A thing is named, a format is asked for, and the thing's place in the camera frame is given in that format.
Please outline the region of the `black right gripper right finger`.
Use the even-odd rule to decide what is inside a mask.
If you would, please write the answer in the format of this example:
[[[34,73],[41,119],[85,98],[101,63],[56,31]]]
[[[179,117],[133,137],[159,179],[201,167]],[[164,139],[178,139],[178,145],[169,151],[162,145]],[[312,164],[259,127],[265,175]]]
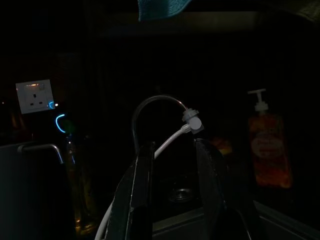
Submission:
[[[241,180],[208,140],[194,141],[205,229],[209,240],[262,240],[262,223]]]

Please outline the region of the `metal dish rack frame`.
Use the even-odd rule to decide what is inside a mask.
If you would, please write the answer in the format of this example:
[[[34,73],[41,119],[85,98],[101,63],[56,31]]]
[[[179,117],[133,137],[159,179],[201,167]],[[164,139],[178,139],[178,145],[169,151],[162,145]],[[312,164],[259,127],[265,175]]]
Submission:
[[[37,145],[22,144],[22,145],[19,145],[17,148],[18,153],[23,153],[27,151],[41,151],[41,150],[53,150],[57,155],[59,163],[61,165],[64,164],[64,160],[63,160],[60,149],[53,143],[37,144]]]

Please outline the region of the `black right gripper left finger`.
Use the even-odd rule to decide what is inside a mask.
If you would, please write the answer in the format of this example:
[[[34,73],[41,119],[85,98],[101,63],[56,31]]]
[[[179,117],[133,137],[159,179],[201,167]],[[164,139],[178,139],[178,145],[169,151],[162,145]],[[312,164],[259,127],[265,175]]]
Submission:
[[[122,177],[109,218],[109,240],[152,240],[155,143],[143,145]]]

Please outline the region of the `sink drain strainer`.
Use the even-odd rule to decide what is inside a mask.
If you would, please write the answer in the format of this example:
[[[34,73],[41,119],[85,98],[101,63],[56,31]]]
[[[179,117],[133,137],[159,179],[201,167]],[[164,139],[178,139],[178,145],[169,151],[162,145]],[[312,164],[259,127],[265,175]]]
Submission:
[[[195,193],[190,187],[173,188],[168,194],[168,200],[172,203],[186,203],[192,201]]]

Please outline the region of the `stainless steel sink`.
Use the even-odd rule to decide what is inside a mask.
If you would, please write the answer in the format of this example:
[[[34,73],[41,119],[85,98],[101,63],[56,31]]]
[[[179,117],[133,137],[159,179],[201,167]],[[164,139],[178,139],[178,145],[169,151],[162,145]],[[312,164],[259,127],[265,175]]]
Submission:
[[[215,174],[157,178],[152,187],[152,240],[320,240],[320,230],[251,200]]]

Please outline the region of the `curved chrome kitchen faucet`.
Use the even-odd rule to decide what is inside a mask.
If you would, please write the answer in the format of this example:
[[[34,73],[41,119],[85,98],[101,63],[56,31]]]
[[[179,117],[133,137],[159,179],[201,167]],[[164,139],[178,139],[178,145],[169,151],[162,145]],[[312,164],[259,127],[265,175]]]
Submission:
[[[160,94],[160,95],[154,95],[151,97],[148,97],[144,99],[134,110],[132,118],[131,118],[131,134],[132,134],[132,140],[134,145],[134,151],[137,154],[140,149],[139,145],[139,138],[137,134],[137,119],[143,110],[144,107],[146,107],[148,104],[155,102],[155,101],[169,101],[177,104],[180,106],[184,111],[188,110],[188,108],[177,98],[167,95],[167,94]]]

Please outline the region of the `orange dish soap pump bottle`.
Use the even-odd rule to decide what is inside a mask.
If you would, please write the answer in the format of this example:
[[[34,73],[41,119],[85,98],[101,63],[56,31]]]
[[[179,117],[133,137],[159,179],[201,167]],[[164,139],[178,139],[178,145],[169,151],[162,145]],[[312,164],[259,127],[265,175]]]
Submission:
[[[283,119],[269,112],[263,99],[266,89],[250,90],[256,96],[255,115],[248,119],[250,152],[255,180],[259,186],[290,189],[293,185]]]

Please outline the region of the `teal cloth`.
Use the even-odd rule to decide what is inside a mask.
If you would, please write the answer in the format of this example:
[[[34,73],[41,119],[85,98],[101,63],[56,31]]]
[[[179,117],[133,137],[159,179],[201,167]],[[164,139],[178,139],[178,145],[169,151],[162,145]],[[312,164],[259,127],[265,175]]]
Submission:
[[[138,20],[150,21],[173,17],[181,13],[192,0],[137,0]]]

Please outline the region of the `clear glass bottle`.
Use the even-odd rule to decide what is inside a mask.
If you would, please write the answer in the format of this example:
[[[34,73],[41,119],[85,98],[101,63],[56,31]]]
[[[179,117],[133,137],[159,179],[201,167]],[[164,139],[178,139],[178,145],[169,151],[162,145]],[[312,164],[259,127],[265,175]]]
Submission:
[[[67,176],[70,183],[70,190],[72,196],[72,206],[74,212],[74,222],[75,222],[75,231],[79,235],[82,228],[82,210],[79,197],[79,185],[78,185],[78,176],[76,162],[74,159],[74,147],[72,144],[72,139],[70,135],[65,137],[66,142],[66,159],[65,166],[67,170]]]

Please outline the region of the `white faucet diverter valve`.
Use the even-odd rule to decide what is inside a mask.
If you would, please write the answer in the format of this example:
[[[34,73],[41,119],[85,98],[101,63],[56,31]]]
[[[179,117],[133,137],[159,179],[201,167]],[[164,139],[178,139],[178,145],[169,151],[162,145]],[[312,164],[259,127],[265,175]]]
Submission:
[[[204,130],[204,125],[199,117],[199,111],[188,108],[183,112],[182,121],[190,126],[190,131],[195,135]]]

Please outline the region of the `white wall power socket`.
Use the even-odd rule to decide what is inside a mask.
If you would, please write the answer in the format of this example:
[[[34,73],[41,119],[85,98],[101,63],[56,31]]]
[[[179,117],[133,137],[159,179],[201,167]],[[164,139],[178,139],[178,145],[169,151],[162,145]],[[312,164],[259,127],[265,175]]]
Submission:
[[[49,79],[20,82],[16,83],[15,87],[22,114],[54,110],[56,108]]]

